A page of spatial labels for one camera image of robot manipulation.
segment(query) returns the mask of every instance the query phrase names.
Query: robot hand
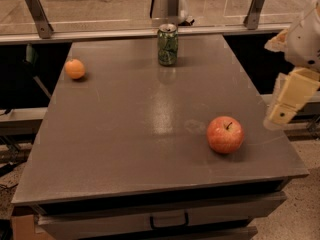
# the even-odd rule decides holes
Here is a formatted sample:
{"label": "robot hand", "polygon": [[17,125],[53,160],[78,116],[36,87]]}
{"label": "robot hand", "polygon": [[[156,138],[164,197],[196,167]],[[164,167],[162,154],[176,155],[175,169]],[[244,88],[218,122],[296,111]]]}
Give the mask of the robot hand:
{"label": "robot hand", "polygon": [[320,87],[320,0],[314,0],[290,28],[267,42],[265,48],[282,51],[295,68],[279,74],[264,126],[281,129]]}

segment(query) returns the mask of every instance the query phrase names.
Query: can lid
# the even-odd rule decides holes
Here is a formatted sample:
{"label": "can lid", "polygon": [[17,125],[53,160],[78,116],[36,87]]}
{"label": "can lid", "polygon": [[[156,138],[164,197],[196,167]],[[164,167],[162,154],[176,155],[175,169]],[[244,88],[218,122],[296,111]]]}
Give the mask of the can lid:
{"label": "can lid", "polygon": [[175,32],[177,30],[177,27],[176,25],[174,24],[162,24],[159,29],[162,31],[162,32],[166,32],[166,33],[172,33],[172,32]]}

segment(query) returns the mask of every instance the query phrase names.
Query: floor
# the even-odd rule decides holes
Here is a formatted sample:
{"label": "floor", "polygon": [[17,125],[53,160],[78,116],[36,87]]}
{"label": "floor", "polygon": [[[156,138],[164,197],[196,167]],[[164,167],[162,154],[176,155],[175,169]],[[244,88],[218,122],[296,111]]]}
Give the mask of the floor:
{"label": "floor", "polygon": [[[113,1],[112,14],[108,14],[110,11],[103,10],[106,0],[82,0],[82,5],[77,1],[45,0],[44,6],[48,11],[48,17],[54,22],[53,25],[57,31],[105,30],[119,26],[123,28],[150,27],[150,19],[146,16],[149,0],[140,0],[138,4],[135,4],[135,0],[108,0]],[[196,20],[195,26],[215,26],[242,24],[251,0],[187,1],[190,17]],[[266,24],[291,22],[307,1],[266,0],[261,22]],[[57,6],[59,4],[65,8],[63,11],[59,12],[60,6]],[[133,5],[141,10],[134,13],[135,20],[128,20],[132,16],[128,14],[131,10],[121,10],[121,8]],[[22,0],[0,0],[0,8],[5,8],[5,10],[0,9],[0,32],[2,34],[35,31],[31,24],[32,18],[26,12]],[[98,10],[99,14],[91,14],[92,8]],[[255,219],[252,222],[257,226],[259,232],[254,240],[320,239],[320,140],[311,138],[306,130],[288,131],[287,135],[309,169],[310,175],[303,179],[295,179],[286,186],[284,191],[288,200],[269,217]],[[0,146],[0,158],[7,152],[6,147]],[[10,219],[13,209],[10,201],[15,192],[15,188],[3,189],[2,186],[10,187],[18,184],[23,168],[24,164],[21,164],[13,172],[0,178],[0,219]]]}

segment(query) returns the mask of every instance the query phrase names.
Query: orange fruit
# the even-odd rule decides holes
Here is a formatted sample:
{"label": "orange fruit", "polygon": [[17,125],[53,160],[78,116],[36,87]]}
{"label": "orange fruit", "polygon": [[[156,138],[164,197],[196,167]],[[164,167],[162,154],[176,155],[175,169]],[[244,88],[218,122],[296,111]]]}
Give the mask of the orange fruit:
{"label": "orange fruit", "polygon": [[86,69],[83,63],[77,59],[68,60],[64,64],[64,69],[67,75],[72,79],[79,79],[83,77],[86,73]]}

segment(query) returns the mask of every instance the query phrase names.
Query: green can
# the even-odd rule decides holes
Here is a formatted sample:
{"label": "green can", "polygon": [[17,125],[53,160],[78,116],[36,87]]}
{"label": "green can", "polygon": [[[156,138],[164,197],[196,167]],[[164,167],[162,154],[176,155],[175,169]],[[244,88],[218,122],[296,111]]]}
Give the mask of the green can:
{"label": "green can", "polygon": [[176,63],[178,56],[178,30],[174,24],[163,24],[158,30],[158,60],[163,66]]}

